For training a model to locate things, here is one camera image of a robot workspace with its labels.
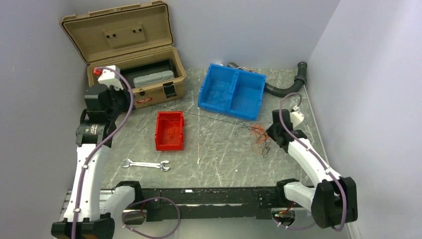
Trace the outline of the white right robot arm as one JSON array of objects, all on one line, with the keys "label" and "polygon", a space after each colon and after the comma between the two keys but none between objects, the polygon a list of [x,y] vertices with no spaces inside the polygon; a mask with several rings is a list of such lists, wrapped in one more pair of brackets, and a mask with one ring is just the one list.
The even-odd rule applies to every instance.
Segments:
[{"label": "white right robot arm", "polygon": [[285,207],[296,203],[310,211],[322,229],[336,228],[358,219],[357,187],[351,177],[332,169],[312,147],[308,137],[295,127],[303,121],[299,111],[272,111],[272,124],[267,135],[296,160],[312,182],[308,187],[297,179],[278,181],[274,200]]}]

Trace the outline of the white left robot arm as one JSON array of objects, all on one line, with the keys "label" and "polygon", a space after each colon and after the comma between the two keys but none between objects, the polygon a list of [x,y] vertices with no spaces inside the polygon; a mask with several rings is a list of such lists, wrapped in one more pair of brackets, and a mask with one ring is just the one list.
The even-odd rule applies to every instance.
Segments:
[{"label": "white left robot arm", "polygon": [[85,103],[76,130],[77,169],[71,198],[61,221],[51,227],[57,239],[111,239],[123,210],[139,208],[144,198],[139,182],[122,181],[100,202],[104,168],[118,128],[115,121],[132,106],[129,91],[96,84],[86,90]]}]

